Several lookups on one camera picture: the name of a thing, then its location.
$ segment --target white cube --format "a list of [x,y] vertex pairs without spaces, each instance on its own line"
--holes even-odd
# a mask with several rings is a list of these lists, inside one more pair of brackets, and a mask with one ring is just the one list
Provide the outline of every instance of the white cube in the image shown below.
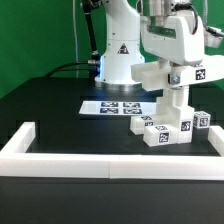
[[145,127],[153,126],[154,120],[150,116],[132,116],[131,131],[136,135],[144,134]]
[[146,127],[143,140],[151,147],[175,144],[178,140],[178,129],[172,125],[155,125]]
[[197,129],[209,128],[211,115],[204,111],[194,113],[194,127]]

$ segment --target black cable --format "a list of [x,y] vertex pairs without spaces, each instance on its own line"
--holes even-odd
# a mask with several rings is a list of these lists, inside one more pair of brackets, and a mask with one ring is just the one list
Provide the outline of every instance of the black cable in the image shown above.
[[189,7],[192,9],[192,11],[194,12],[194,18],[195,18],[195,27],[194,27],[194,30],[192,32],[192,34],[194,35],[197,30],[198,30],[198,12],[197,10],[195,9],[195,7],[193,5],[189,5]]
[[92,49],[92,59],[99,60],[100,56],[97,50],[96,46],[96,39],[95,39],[95,33],[93,30],[93,23],[92,23],[92,17],[90,14],[85,14],[88,33],[89,33],[89,39],[90,39],[90,46]]
[[192,34],[194,35],[198,30],[198,12],[195,9],[195,7],[192,4],[178,3],[178,4],[175,5],[175,10],[176,11],[181,11],[181,10],[191,10],[191,11],[193,11],[194,18],[195,18],[195,26],[194,26]]
[[56,72],[70,72],[70,71],[95,71],[95,69],[88,69],[88,68],[77,68],[77,69],[59,69],[59,70],[55,70],[50,76],[46,77],[46,78],[50,78],[53,74],[55,74]]
[[61,65],[55,69],[53,69],[52,71],[48,72],[46,75],[44,75],[45,78],[49,78],[51,77],[55,72],[57,72],[58,70],[61,70],[63,68],[68,68],[71,66],[76,66],[76,65],[88,65],[88,62],[72,62],[72,63],[68,63],[68,64],[64,64]]

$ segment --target green wall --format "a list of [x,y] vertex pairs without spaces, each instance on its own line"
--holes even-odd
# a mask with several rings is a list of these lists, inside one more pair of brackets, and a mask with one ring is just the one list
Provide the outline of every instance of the green wall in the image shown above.
[[[32,77],[75,58],[72,0],[0,0],[0,97]],[[136,0],[129,0],[132,6]],[[194,0],[202,13],[202,0]],[[224,30],[224,2],[209,0],[209,24]],[[85,19],[76,1],[79,60],[90,58],[90,46]],[[99,52],[105,50],[104,9],[92,13]],[[208,54],[223,54],[220,49],[206,49]],[[67,76],[85,76],[68,73]]]

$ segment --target stacked blocks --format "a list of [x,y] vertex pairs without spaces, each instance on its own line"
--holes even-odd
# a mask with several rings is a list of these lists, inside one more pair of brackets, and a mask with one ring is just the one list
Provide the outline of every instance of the stacked blocks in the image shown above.
[[164,90],[163,97],[157,98],[156,115],[132,117],[131,130],[144,134],[149,146],[191,142],[194,108],[188,106],[188,95],[188,86]]
[[194,127],[197,129],[209,128],[211,115],[204,112],[198,111],[194,113]]

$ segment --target black tabletop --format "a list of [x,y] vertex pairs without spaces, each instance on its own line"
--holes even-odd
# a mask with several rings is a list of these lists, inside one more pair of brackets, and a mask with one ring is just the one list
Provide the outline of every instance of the black tabletop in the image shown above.
[[[131,93],[95,88],[88,79],[35,78],[0,100],[3,147],[24,121],[35,121],[28,153],[218,156],[208,130],[193,141],[148,147],[130,130],[129,116],[80,115],[83,100],[155,102],[161,91]],[[224,92],[192,86],[189,104],[224,127]],[[218,181],[0,178],[0,223],[224,223],[224,183]]]
[[[210,155],[217,152],[207,141],[208,129],[194,129],[189,144],[149,147],[143,136],[130,131],[130,116],[80,115],[84,100],[155,102],[162,91],[116,92],[95,88],[88,79],[31,79],[0,101],[0,144],[24,121],[35,121],[37,138],[28,152]],[[212,124],[223,125],[224,93],[214,85],[191,89],[190,104],[212,115]]]

